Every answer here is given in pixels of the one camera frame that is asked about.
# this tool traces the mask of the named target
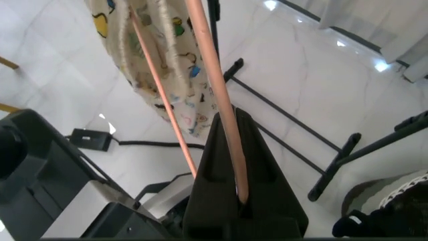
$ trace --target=black fabric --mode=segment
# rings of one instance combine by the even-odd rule
[[[420,182],[366,215],[353,210],[333,227],[335,237],[428,237],[428,182]]]

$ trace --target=black rod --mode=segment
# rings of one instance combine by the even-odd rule
[[[255,122],[255,121],[254,121],[254,123],[255,123],[255,125],[256,125],[257,128],[259,128],[260,130],[262,130],[264,133],[266,133],[273,140],[275,140],[276,142],[278,142],[281,146],[285,147],[287,150],[289,150],[295,156],[299,157],[302,161],[304,161],[310,167],[312,167],[313,169],[315,169],[315,171],[321,173],[321,175],[325,174],[325,172],[321,168],[319,168],[317,165],[315,165],[313,162],[311,162],[308,158],[306,158],[305,156],[303,156],[302,154],[300,154],[298,151],[296,151],[295,149],[293,149],[293,147],[287,145],[285,142],[283,142],[277,136],[275,136],[270,131],[268,131],[266,128],[264,128],[261,124]]]
[[[323,143],[326,143],[328,146],[330,146],[331,148],[333,148],[337,152],[341,152],[342,151],[341,148],[337,147],[335,144],[331,143],[329,140],[327,140],[326,138],[324,138],[322,135],[318,134],[316,131],[312,130],[310,127],[308,127],[307,125],[305,125],[304,123],[302,123],[296,117],[292,116],[291,114],[289,114],[288,112],[286,112],[285,110],[281,109],[279,106],[277,106],[276,104],[274,104],[272,101],[268,100],[266,97],[262,96],[260,93],[258,93],[257,91],[253,90],[248,85],[244,84],[241,80],[238,80],[235,76],[232,76],[231,79],[233,81],[235,81],[237,84],[239,84],[240,86],[242,86],[244,89],[250,91],[252,94],[254,94],[255,96],[257,96],[262,101],[266,102],[266,104],[270,105],[272,108],[274,108],[275,110],[277,110],[278,112],[280,112],[284,116],[288,117],[290,120],[292,120],[293,122],[295,122],[297,125],[301,126],[303,129],[307,130],[309,133],[313,134],[316,138],[320,139]]]
[[[211,36],[213,38],[214,48],[217,52],[217,57],[220,59],[219,53],[219,36],[217,34],[217,21],[220,20],[220,3],[219,0],[207,0],[209,25],[211,27]]]
[[[339,160],[336,165],[337,166],[343,166],[347,163],[350,163],[351,161],[354,161],[355,159],[358,159],[364,155],[367,155],[369,153],[372,153],[373,151],[376,151],[377,149],[380,149],[382,147],[385,147],[391,143],[394,143],[398,140],[401,140],[405,137],[408,137],[409,135],[412,135],[413,133],[416,133],[418,131],[421,131],[428,127],[428,116],[422,116],[417,122],[414,122],[410,125],[407,125],[406,127],[403,127],[399,129],[398,131],[389,134],[382,139],[375,141],[374,143],[366,146],[365,148],[362,148],[355,153],[349,155],[348,157],[345,157],[341,160]]]

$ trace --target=power adapter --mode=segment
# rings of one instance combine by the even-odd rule
[[[104,131],[74,129],[70,136],[70,143],[78,148],[107,151],[112,138],[110,133]]]

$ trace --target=black cable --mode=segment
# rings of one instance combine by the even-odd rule
[[[112,137],[119,145],[151,145],[155,147],[180,147],[180,143],[164,143],[158,141],[119,141],[115,137]],[[187,143],[188,148],[196,148],[203,150],[204,145]]]

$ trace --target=wooden leg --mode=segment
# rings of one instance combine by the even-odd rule
[[[17,111],[19,109],[16,108],[16,107],[13,107],[13,106],[8,106],[7,104],[1,104],[0,103],[0,110],[12,113],[12,112],[15,112],[15,111]]]
[[[18,69],[19,66],[13,62],[10,62],[9,60],[6,60],[5,58],[0,57],[0,64],[4,64],[9,68],[12,68],[14,70]]]

